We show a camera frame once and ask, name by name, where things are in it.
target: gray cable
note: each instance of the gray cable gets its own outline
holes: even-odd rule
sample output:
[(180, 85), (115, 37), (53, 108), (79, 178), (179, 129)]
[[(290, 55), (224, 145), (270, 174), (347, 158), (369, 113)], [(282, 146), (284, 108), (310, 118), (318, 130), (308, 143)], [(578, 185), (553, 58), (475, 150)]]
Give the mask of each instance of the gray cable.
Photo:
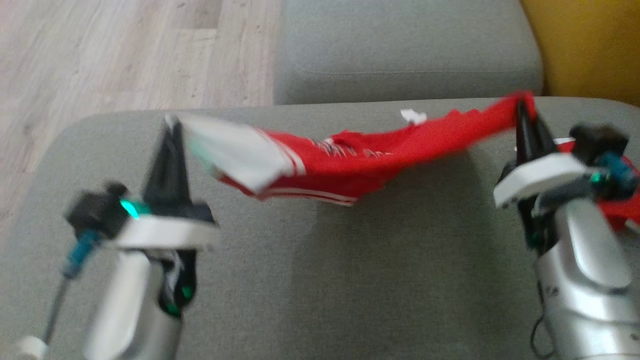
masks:
[(51, 343), (51, 338), (53, 338), (53, 332), (55, 331), (56, 322), (58, 321), (58, 314), (62, 308), (62, 302), (65, 300), (65, 295), (67, 294), (70, 282), (70, 279), (64, 277), (60, 286), (58, 286), (58, 292), (56, 294), (56, 298), (53, 300), (51, 312), (49, 313), (49, 320), (47, 321), (47, 327), (45, 328), (44, 337), (42, 338), (44, 343), (47, 345)]

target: cable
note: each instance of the cable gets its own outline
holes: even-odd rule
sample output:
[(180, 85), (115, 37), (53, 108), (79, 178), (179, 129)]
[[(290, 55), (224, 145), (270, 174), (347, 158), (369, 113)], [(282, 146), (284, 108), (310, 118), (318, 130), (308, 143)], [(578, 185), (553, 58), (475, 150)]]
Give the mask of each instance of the cable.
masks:
[(540, 315), (540, 317), (536, 321), (536, 324), (533, 325), (533, 329), (531, 329), (531, 337), (529, 338), (529, 348), (538, 359), (550, 359), (556, 353), (556, 350), (555, 349), (551, 350), (551, 352), (547, 354), (541, 354), (540, 351), (538, 351), (538, 348), (536, 347), (536, 344), (535, 344), (536, 331), (538, 330), (538, 326), (540, 326), (543, 319), (544, 319), (544, 315)]
[(56, 322), (58, 321), (58, 314), (62, 308), (62, 303), (65, 300), (65, 295), (67, 294), (70, 282), (70, 279), (64, 277), (58, 286), (58, 292), (56, 294), (56, 298), (53, 300), (51, 312), (49, 313), (49, 320), (47, 321), (47, 327), (45, 328), (44, 336), (42, 337), (44, 343), (47, 345), (51, 343), (51, 338), (53, 338), (53, 332), (55, 331)]

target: gray ottoman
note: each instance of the gray ottoman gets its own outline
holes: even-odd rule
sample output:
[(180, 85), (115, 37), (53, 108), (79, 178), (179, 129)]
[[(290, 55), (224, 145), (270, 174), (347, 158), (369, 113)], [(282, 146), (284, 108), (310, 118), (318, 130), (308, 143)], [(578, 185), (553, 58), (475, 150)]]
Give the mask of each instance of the gray ottoman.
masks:
[(276, 104), (542, 89), (519, 0), (285, 0)]
[[(492, 101), (193, 111), (324, 138), (344, 128), (401, 127), (402, 108), (438, 117)], [(633, 136), (628, 155), (640, 161), (639, 109), (571, 98), (540, 98), (538, 105), (558, 136), (578, 121), (615, 123)], [(0, 255), (2, 342), (42, 331), (74, 241), (62, 218), (67, 204), (105, 179), (137, 193), (162, 121), (155, 111), (98, 115), (50, 148)], [(541, 310), (532, 257), (515, 210), (492, 206), (514, 144), (508, 132), (409, 169), (354, 208), (257, 202), (216, 183), (190, 158), (193, 196), (211, 205), (225, 249), (200, 257), (179, 359), (534, 359), (529, 332)], [(640, 251), (624, 244), (637, 264)], [(52, 359), (81, 359), (85, 324), (112, 265), (113, 254), (99, 252), (72, 286)]]

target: gray fabric surface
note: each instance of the gray fabric surface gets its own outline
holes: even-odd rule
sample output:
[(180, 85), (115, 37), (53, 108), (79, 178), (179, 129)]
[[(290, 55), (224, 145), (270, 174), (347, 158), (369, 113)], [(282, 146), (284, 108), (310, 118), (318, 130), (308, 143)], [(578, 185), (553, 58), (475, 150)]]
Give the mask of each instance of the gray fabric surface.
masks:
[(286, 0), (276, 104), (542, 89), (519, 0)]
[[(402, 108), (435, 118), (491, 102), (196, 112), (324, 138), (345, 128), (404, 126)], [(571, 98), (538, 104), (557, 136), (578, 121), (617, 124), (632, 134), (628, 154), (640, 162), (639, 109)], [(0, 341), (40, 335), (74, 241), (65, 207), (105, 179), (137, 194), (161, 123), (154, 111), (97, 115), (65, 130), (50, 148), (0, 254)], [(190, 158), (193, 196), (212, 206), (225, 249), (200, 256), (199, 292), (186, 312), (179, 359), (534, 359), (529, 331), (540, 307), (532, 254), (516, 211), (492, 206), (492, 188), (514, 144), (508, 132), (409, 169), (354, 208), (258, 202), (216, 183)], [(635, 244), (625, 248), (637, 264)], [(87, 319), (113, 259), (98, 253), (72, 286), (52, 359), (81, 358)]]

